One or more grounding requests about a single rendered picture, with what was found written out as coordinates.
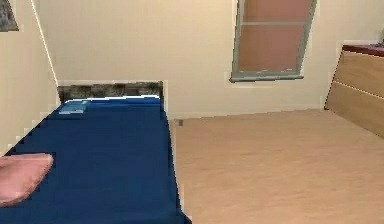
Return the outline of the blue bed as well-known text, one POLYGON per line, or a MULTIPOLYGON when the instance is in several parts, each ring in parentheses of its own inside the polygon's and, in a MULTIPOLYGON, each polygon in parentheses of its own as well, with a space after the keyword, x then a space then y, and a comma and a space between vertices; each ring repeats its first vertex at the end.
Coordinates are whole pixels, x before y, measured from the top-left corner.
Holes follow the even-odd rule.
POLYGON ((181 208, 163 85, 62 86, 60 106, 10 155, 50 154, 37 189, 0 224, 192 224, 181 208), (84 113, 60 114, 68 101, 84 113))

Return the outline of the grey framed window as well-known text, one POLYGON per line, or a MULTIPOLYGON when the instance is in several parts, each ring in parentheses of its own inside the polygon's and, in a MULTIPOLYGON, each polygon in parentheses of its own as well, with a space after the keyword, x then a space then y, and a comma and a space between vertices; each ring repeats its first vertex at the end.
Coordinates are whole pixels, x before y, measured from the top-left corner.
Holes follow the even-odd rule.
POLYGON ((317 0, 237 0, 230 81, 296 80, 317 0))

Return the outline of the light blue book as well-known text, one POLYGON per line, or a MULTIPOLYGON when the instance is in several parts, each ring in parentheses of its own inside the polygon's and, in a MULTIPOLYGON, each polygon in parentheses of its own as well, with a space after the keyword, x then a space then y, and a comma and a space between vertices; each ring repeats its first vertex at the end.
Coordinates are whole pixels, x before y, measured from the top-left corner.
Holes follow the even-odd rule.
POLYGON ((68 101, 59 110, 60 114, 81 114, 87 109, 88 101, 68 101))

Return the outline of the light wood chest of drawers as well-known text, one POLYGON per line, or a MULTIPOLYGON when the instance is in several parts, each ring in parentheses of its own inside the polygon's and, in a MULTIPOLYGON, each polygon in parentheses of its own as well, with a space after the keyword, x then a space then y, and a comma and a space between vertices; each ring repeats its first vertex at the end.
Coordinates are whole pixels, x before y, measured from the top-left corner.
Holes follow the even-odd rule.
POLYGON ((384 139, 384 47, 342 47, 324 109, 384 139))

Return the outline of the pink pillow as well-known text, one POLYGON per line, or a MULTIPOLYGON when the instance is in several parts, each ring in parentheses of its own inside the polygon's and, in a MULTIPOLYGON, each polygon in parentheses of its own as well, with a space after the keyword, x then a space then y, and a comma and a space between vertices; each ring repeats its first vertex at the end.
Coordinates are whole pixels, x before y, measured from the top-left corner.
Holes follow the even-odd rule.
POLYGON ((0 207, 26 199, 53 164, 50 154, 21 154, 0 158, 0 207))

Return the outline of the grey framed wall picture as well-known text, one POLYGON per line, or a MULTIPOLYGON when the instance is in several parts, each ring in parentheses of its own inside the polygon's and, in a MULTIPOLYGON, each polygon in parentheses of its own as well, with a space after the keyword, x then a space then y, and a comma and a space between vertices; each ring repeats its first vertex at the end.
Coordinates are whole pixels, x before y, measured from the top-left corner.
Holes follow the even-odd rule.
POLYGON ((18 31, 9 0, 0 0, 0 32, 18 31))

